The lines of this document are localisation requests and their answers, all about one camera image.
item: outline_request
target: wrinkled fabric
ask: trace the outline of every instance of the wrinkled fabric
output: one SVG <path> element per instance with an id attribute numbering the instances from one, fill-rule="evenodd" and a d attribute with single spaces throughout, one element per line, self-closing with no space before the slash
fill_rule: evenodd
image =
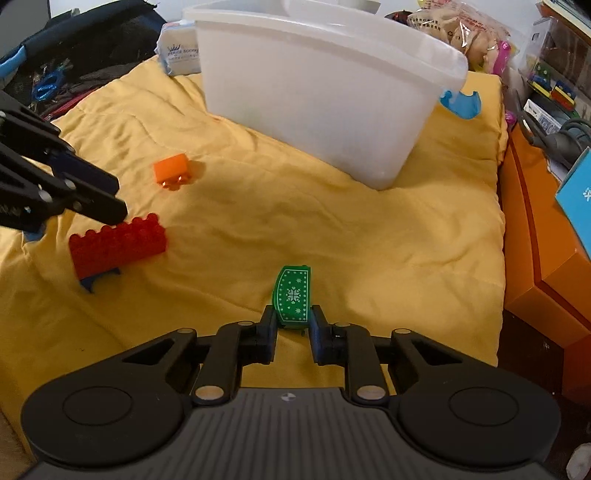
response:
<path id="1" fill-rule="evenodd" d="M 81 157 L 117 175 L 129 219 L 160 216 L 168 251 L 89 294 L 67 240 L 97 222 L 68 211 L 28 244 L 0 230 L 0 407 L 11 424 L 22 435 L 24 400 L 59 375 L 180 327 L 211 335 L 258 320 L 286 264 L 311 266 L 311 300 L 331 323 L 382 336 L 406 327 L 496 364 L 505 287 L 496 172 L 507 135 L 499 79 L 471 73 L 464 91 L 473 90 L 480 115 L 464 121 L 437 105 L 381 192 L 209 115 L 200 76 L 169 78 L 154 59 L 93 92 L 56 124 Z M 152 164 L 178 153 L 203 175 L 164 190 Z M 242 384 L 343 385 L 343 372 L 313 364 L 301 332 L 280 331 L 275 362 L 246 367 Z"/>

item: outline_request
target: white snowflake pattern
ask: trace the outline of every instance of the white snowflake pattern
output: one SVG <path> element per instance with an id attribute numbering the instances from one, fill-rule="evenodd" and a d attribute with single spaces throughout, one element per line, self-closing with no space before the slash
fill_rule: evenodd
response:
<path id="1" fill-rule="evenodd" d="M 287 301 L 290 301 L 292 303 L 295 303 L 297 301 L 300 301 L 300 291 L 299 291 L 299 289 L 290 288 L 289 290 L 287 290 Z"/>

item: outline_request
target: ribbed gray surface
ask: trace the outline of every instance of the ribbed gray surface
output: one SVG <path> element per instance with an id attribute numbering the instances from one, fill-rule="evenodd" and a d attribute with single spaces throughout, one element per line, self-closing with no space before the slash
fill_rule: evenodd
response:
<path id="1" fill-rule="evenodd" d="M 552 476 L 539 465 L 504 473 L 468 473 L 438 465 L 406 445 L 383 411 L 351 405 L 338 388 L 242 388 L 228 405 L 195 410 L 169 445 L 136 464 L 76 472 L 41 463 L 25 479 L 551 480 Z"/>

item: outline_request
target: red toy brick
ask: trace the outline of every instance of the red toy brick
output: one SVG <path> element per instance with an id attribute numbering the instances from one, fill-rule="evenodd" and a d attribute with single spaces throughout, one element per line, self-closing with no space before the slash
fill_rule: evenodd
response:
<path id="1" fill-rule="evenodd" d="M 80 280 L 163 253 L 167 246 L 165 229 L 155 213 L 114 228 L 105 225 L 99 232 L 88 230 L 84 236 L 75 233 L 68 243 Z"/>

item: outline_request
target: packet of wipes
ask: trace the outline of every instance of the packet of wipes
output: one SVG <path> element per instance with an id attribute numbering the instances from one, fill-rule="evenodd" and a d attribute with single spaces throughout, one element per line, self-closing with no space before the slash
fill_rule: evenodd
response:
<path id="1" fill-rule="evenodd" d="M 191 20 L 164 24 L 154 52 L 167 75 L 201 72 L 197 31 Z"/>

